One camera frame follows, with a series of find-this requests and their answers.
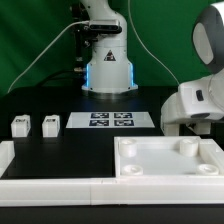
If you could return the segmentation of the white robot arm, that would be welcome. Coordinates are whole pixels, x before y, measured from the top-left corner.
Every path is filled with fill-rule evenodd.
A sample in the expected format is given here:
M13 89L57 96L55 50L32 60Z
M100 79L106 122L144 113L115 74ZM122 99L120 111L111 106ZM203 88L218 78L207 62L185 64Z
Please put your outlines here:
M82 91L102 99L135 92L133 65L127 58L125 19L113 11L108 0L80 0L89 20L84 31L93 40ZM177 135L179 126L208 134L215 122L224 122L224 1L206 7L198 16L192 42L209 76L184 82L161 108L160 127L166 135Z

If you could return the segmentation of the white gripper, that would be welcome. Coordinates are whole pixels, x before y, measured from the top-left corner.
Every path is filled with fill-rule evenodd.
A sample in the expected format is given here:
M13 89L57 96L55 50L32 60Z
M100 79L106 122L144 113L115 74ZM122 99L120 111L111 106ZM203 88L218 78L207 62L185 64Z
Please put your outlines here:
M196 135L211 133L212 123L224 122L224 79L207 76L179 85L161 107L165 136L179 136L185 124Z

